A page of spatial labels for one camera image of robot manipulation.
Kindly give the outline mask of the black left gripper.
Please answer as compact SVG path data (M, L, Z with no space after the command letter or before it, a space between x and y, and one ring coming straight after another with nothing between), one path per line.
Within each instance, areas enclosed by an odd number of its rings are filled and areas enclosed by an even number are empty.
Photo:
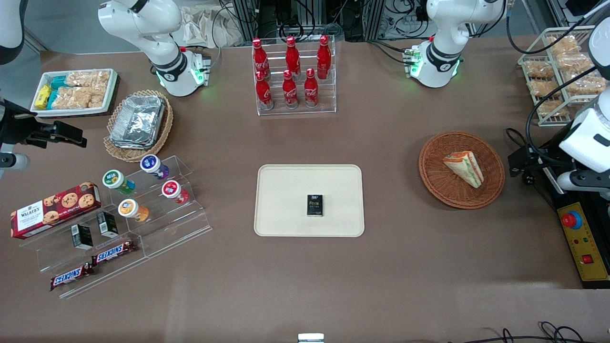
M575 162L571 156L563 151L558 154L532 152L530 146L521 146L508 156L510 178L536 178L535 170L551 169L558 171L571 171L575 169Z

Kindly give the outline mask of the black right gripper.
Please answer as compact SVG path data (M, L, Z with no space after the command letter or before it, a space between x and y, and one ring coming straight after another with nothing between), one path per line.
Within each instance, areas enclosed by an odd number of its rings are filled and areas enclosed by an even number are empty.
M9 101L1 101L1 144L46 146L48 142L57 142L51 136L52 126L39 122L36 115L25 108ZM78 147L87 147L83 130L62 121L55 122L55 135L62 137L64 143Z

